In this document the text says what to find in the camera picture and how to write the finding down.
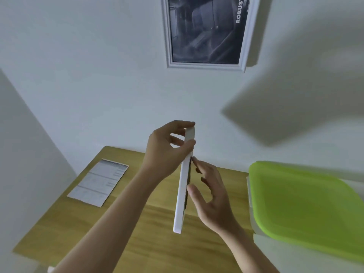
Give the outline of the person's right hand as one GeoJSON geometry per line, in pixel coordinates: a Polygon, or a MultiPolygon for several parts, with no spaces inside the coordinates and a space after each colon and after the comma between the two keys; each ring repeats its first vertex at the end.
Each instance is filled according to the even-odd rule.
{"type": "Polygon", "coordinates": [[[198,215],[201,221],[212,231],[218,234],[222,229],[230,228],[237,223],[231,210],[227,190],[217,167],[205,161],[192,158],[196,171],[202,174],[201,181],[210,189],[212,200],[211,213],[198,215]]]}

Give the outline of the person's left hand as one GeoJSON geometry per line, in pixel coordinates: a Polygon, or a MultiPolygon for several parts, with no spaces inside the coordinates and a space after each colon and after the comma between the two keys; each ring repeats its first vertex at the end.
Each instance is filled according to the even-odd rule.
{"type": "Polygon", "coordinates": [[[174,120],[154,130],[148,139],[141,171],[157,183],[171,175],[179,165],[171,165],[170,134],[185,137],[187,129],[194,126],[195,122],[174,120]]]}

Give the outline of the white picture frame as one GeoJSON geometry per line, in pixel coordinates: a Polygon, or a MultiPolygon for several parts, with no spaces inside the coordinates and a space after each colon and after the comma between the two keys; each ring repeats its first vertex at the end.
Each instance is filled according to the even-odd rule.
{"type": "Polygon", "coordinates": [[[187,185],[189,184],[191,177],[192,156],[193,151],[191,151],[182,161],[180,168],[180,179],[173,225],[173,232],[177,234],[181,234],[184,222],[184,213],[188,199],[187,185]]]}

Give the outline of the person's right forearm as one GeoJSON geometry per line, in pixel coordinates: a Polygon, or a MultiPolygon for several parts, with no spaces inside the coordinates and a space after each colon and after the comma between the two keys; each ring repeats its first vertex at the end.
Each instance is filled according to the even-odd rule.
{"type": "Polygon", "coordinates": [[[238,223],[218,234],[231,250],[242,273],[280,273],[238,223]]]}

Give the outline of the person's left forearm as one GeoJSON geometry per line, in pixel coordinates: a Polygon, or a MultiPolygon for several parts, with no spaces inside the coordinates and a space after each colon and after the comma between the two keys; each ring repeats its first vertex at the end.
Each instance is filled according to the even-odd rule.
{"type": "Polygon", "coordinates": [[[52,273],[113,273],[148,198],[165,177],[161,167],[142,167],[52,273]]]}

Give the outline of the printed paper sheet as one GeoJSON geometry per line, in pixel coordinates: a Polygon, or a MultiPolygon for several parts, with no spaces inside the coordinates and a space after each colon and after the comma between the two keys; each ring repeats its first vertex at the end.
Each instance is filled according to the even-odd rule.
{"type": "Polygon", "coordinates": [[[73,188],[67,197],[102,207],[129,165],[101,159],[73,188]]]}

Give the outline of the green plastic lid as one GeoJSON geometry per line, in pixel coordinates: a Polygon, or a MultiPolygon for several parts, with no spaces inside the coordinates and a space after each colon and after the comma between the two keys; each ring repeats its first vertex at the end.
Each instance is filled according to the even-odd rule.
{"type": "Polygon", "coordinates": [[[364,264],[364,201],[331,175],[257,161],[249,204],[268,237],[364,264]]]}

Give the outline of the white framed dark wall picture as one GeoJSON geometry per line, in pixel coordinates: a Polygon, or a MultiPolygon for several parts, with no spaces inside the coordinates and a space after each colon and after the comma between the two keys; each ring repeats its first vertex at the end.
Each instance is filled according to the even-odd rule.
{"type": "Polygon", "coordinates": [[[261,0],[161,0],[167,68],[245,72],[261,0]]]}

